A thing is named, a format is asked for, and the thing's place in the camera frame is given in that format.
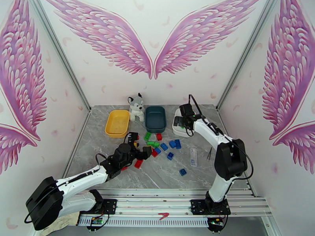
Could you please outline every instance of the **pink feather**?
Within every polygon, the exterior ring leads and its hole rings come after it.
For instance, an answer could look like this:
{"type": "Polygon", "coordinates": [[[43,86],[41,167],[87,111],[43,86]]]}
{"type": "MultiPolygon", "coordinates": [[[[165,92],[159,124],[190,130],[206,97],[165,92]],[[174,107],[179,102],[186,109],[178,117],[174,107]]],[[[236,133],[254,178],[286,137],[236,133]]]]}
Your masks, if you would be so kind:
{"type": "Polygon", "coordinates": [[[78,0],[47,0],[61,21],[94,51],[126,72],[152,78],[152,60],[130,24],[116,13],[78,0]]]}
{"type": "Polygon", "coordinates": [[[14,162],[17,164],[18,154],[23,146],[37,146],[34,140],[23,131],[5,124],[0,124],[0,174],[14,162]]]}
{"type": "Polygon", "coordinates": [[[269,139],[294,122],[314,80],[315,39],[297,0],[281,0],[271,28],[265,86],[264,118],[274,126],[269,139]]]}
{"type": "Polygon", "coordinates": [[[40,140],[36,125],[46,112],[44,70],[34,20],[28,2],[15,0],[0,34],[1,91],[17,124],[40,140]]]}
{"type": "Polygon", "coordinates": [[[299,124],[288,129],[273,145],[280,143],[290,147],[293,160],[299,162],[311,174],[315,172],[315,121],[299,124]]]}
{"type": "Polygon", "coordinates": [[[175,74],[190,66],[233,33],[254,10],[258,0],[226,0],[183,17],[154,61],[154,77],[175,74]]]}

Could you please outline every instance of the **gray marble surface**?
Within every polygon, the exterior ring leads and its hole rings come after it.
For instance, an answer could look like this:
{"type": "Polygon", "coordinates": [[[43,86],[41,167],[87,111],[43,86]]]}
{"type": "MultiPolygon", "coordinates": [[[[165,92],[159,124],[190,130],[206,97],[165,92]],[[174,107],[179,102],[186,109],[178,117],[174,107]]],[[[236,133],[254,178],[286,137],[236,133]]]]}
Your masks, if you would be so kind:
{"type": "MultiPolygon", "coordinates": [[[[172,121],[178,105],[164,105],[167,119],[166,130],[162,133],[164,142],[180,139],[182,149],[169,149],[159,154],[156,158],[151,156],[145,160],[140,169],[133,165],[121,172],[116,178],[97,185],[93,188],[180,188],[180,189],[209,189],[213,183],[216,172],[214,169],[215,150],[212,150],[210,160],[207,155],[210,151],[210,144],[199,134],[193,137],[184,138],[176,136],[172,131],[172,121]],[[198,166],[190,165],[190,148],[197,148],[198,166]],[[174,153],[172,161],[167,159],[168,152],[174,153]],[[181,176],[179,170],[184,168],[187,171],[185,176],[181,176]]],[[[214,122],[222,130],[222,124],[213,105],[200,106],[203,115],[211,122],[214,122]]],[[[70,166],[68,176],[72,176],[88,170],[96,165],[95,155],[103,153],[108,156],[123,139],[110,138],[105,134],[104,128],[108,116],[112,110],[129,109],[129,106],[95,106],[83,133],[78,150],[70,166]]],[[[145,146],[144,136],[146,133],[145,123],[140,122],[139,118],[135,122],[129,122],[129,131],[138,132],[140,135],[140,149],[145,146]]],[[[150,141],[156,140],[152,134],[150,141]]],[[[247,188],[246,182],[236,181],[234,188],[247,188]]]]}

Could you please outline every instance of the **plush toy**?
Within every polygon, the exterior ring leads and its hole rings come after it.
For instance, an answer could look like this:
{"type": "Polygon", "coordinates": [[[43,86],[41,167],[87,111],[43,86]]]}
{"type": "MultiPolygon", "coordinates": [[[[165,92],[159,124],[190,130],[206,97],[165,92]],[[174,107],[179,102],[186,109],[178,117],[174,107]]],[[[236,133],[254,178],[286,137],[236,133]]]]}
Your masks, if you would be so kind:
{"type": "Polygon", "coordinates": [[[128,97],[128,102],[130,104],[130,120],[132,122],[135,121],[135,117],[138,116],[141,122],[145,121],[144,107],[143,107],[143,99],[140,93],[134,98],[128,97]]]}

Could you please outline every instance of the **plush toy ear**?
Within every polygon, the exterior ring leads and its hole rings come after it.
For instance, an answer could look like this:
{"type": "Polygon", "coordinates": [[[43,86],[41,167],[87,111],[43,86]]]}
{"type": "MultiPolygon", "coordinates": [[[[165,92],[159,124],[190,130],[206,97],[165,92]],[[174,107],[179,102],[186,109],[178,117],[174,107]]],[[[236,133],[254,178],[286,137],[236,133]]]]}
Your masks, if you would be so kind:
{"type": "Polygon", "coordinates": [[[131,104],[131,102],[133,101],[132,97],[128,97],[128,103],[131,104]]]}

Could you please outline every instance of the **yellow tray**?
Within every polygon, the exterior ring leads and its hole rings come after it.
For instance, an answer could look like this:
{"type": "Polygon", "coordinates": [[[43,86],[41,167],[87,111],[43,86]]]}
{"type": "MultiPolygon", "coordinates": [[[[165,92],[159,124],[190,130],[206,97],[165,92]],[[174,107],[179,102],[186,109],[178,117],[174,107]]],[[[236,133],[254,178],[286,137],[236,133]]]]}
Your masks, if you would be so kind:
{"type": "Polygon", "coordinates": [[[113,110],[109,114],[105,133],[111,138],[124,138],[128,131],[129,111],[113,110]]]}

